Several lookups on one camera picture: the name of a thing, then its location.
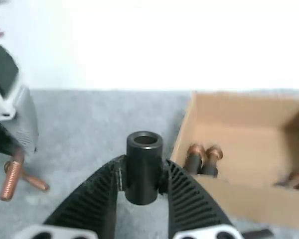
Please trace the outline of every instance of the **threaded copper bolt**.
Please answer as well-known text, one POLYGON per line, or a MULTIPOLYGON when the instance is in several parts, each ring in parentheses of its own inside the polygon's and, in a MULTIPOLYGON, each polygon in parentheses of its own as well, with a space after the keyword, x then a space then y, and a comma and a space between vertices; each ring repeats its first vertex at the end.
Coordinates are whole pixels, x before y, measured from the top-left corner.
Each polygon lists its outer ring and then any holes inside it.
MULTIPOLYGON (((5 173, 8 172, 10 167, 11 163, 9 161, 4 164, 3 168, 5 173)), ((20 176, 24 181, 28 182, 29 184, 38 188, 41 191, 48 191, 50 189, 49 185, 46 182, 37 177, 27 174, 23 168, 21 169, 20 176)))
POLYGON ((16 185, 21 174, 24 162, 24 153, 22 149, 18 149, 11 159, 11 165, 6 172, 5 181, 0 193, 0 200, 10 201, 13 197, 16 185))

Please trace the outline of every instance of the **cardboard box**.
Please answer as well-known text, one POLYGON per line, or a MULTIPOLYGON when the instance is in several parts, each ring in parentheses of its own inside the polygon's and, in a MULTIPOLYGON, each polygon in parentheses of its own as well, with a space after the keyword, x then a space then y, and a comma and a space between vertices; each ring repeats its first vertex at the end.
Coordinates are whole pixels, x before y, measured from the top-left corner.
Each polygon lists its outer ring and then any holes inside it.
POLYGON ((274 186, 299 171, 299 99, 193 94, 172 160, 192 143, 221 146, 217 179, 195 179, 229 215, 299 228, 299 190, 274 186))

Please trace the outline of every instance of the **copper-headed bolt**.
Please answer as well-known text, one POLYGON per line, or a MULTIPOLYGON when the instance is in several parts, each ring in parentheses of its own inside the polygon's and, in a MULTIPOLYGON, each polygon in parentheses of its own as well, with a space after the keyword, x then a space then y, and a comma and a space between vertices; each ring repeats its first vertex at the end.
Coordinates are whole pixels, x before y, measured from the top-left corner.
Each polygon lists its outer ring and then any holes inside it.
POLYGON ((6 172, 5 181, 0 193, 0 199, 2 201, 10 201, 12 199, 21 174, 23 162, 24 152, 22 149, 18 149, 13 155, 11 159, 11 166, 6 172))
POLYGON ((217 145, 214 145, 206 150, 208 160, 204 163, 201 174, 217 177, 218 169, 216 163, 223 158, 223 151, 217 145))
MULTIPOLYGON (((9 161, 4 164, 3 168, 4 168, 5 173, 8 172, 10 166, 11 166, 11 163, 9 161)), ((41 191, 47 191, 50 189, 49 185, 46 182, 42 181, 41 179, 39 179, 37 177, 33 177, 33 176, 27 174, 23 168, 21 169, 20 176, 23 180, 27 181, 29 184, 40 189, 41 191)))
POLYGON ((293 172, 289 175, 288 181, 285 184, 288 188, 299 187, 299 173, 293 172))
POLYGON ((192 144, 187 151, 184 169, 193 175, 200 172, 202 161, 207 158, 205 149, 200 144, 192 144))
POLYGON ((223 151, 218 145, 211 146, 206 151, 209 163, 216 165, 218 160, 221 160, 224 156, 223 151))

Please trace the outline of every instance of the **gray floor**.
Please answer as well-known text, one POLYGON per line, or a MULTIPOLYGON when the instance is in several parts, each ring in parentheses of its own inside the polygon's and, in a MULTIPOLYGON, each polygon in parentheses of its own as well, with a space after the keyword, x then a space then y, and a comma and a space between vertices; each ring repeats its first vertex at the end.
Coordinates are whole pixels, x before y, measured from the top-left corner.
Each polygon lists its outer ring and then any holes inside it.
MULTIPOLYGON (((50 185, 42 193, 20 181, 13 200, 0 201, 0 239, 39 224, 90 174, 125 153, 125 140, 136 130, 151 130, 164 139, 164 156, 172 151, 190 93, 32 92, 38 114, 39 144, 29 173, 50 185)), ((0 155, 0 187, 4 180, 0 155)), ((138 207, 119 195, 117 239, 166 239, 167 204, 160 197, 138 207)), ((232 218, 240 230, 264 225, 232 218)), ((299 231, 271 226, 278 239, 299 239, 299 231)))

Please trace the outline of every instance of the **white wall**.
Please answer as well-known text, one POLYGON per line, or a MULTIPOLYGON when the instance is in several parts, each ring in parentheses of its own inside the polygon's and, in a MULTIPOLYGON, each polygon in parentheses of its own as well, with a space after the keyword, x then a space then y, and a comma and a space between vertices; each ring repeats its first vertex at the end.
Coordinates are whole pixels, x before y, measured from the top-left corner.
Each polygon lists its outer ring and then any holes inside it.
POLYGON ((32 88, 299 89, 299 1, 10 1, 1 41, 32 88))

